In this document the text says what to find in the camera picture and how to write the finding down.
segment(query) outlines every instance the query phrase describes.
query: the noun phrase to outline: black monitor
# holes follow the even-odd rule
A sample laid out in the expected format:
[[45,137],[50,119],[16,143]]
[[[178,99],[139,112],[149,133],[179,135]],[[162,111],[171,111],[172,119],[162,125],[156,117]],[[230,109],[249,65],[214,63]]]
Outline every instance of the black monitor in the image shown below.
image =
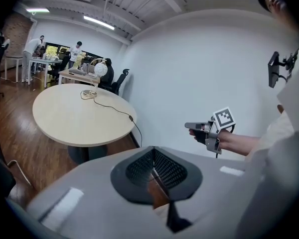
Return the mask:
[[269,87],[274,88],[279,78],[279,53],[274,52],[268,63]]

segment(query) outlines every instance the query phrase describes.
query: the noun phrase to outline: fluorescent light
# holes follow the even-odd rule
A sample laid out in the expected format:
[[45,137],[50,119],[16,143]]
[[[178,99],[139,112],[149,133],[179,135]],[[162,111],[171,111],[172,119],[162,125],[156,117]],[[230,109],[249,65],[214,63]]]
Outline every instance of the fluorescent light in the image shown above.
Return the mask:
[[94,19],[94,18],[90,18],[90,17],[84,16],[84,19],[89,20],[89,21],[92,21],[92,22],[94,22],[94,23],[98,23],[98,24],[100,24],[100,25],[102,25],[102,26],[104,26],[104,27],[107,27],[107,28],[111,29],[111,30],[114,30],[114,29],[115,29],[113,26],[110,26],[110,25],[108,25],[108,24],[106,24],[106,23],[104,23],[104,22],[101,22],[101,21],[99,21],[99,20],[96,20],[96,19]]
[[33,8],[33,9],[26,9],[28,12],[50,12],[46,8]]

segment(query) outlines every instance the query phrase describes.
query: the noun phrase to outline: table base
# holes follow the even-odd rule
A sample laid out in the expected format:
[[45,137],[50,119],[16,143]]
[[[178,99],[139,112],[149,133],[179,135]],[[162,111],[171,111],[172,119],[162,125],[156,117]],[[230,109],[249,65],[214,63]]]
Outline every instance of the table base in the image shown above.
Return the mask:
[[108,148],[106,145],[97,147],[73,147],[68,146],[69,156],[77,164],[83,164],[92,159],[105,157]]

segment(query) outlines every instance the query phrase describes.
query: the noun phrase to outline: brick wall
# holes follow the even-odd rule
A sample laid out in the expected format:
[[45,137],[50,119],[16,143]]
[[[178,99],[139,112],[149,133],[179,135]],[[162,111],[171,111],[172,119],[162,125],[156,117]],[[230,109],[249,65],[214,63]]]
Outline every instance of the brick wall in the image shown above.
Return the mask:
[[[1,70],[4,70],[5,56],[22,54],[31,26],[32,21],[17,12],[13,12],[5,19],[2,32],[5,38],[10,39],[10,45],[2,58],[0,65]],[[15,61],[8,60],[7,67],[10,68],[13,66],[15,66]]]

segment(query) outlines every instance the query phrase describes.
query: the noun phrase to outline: lamp base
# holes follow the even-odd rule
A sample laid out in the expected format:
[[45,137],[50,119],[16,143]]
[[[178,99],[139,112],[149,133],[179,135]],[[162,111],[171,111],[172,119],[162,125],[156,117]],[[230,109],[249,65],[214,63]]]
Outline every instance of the lamp base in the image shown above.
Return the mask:
[[84,90],[83,95],[87,98],[95,98],[97,93],[93,90]]

